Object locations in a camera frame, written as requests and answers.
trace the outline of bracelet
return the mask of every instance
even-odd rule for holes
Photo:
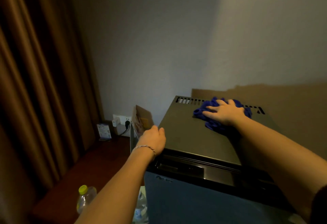
[[[137,147],[135,147],[135,148],[133,149],[133,151],[134,151],[135,149],[143,148],[143,147],[145,147],[145,148],[150,148],[150,149],[152,150],[152,152],[153,152],[153,160],[154,160],[154,158],[156,157],[156,151],[155,151],[152,147],[150,147],[150,146],[148,146],[148,145],[137,146]]]

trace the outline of hand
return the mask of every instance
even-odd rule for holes
[[[165,130],[163,129],[163,127],[158,130],[158,127],[153,125],[151,129],[144,132],[144,134],[140,137],[140,140],[136,146],[148,145],[156,151],[156,156],[157,156],[161,154],[161,152],[165,148],[165,144],[166,144]]]
[[[215,113],[209,111],[203,111],[203,114],[223,125],[234,125],[238,118],[245,117],[244,108],[238,108],[235,106],[235,102],[232,99],[228,100],[228,104],[223,100],[217,100],[218,107],[207,106],[208,109],[215,111]]]

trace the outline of black sleeve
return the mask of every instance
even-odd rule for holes
[[[327,185],[322,187],[315,195],[312,207],[310,224],[327,223]]]

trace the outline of wall socket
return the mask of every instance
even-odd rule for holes
[[[120,119],[120,124],[121,124],[121,125],[125,125],[125,122],[126,122],[126,121],[131,121],[131,120],[132,120],[132,117],[131,117],[131,116],[115,115],[115,114],[113,114],[112,117],[113,117],[113,118],[115,118],[115,117],[119,117],[119,119]]]

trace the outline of wooden table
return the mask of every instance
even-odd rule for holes
[[[128,156],[127,137],[96,142],[34,207],[31,213],[33,223],[73,224],[78,218],[79,187],[94,186],[99,192],[124,165]]]

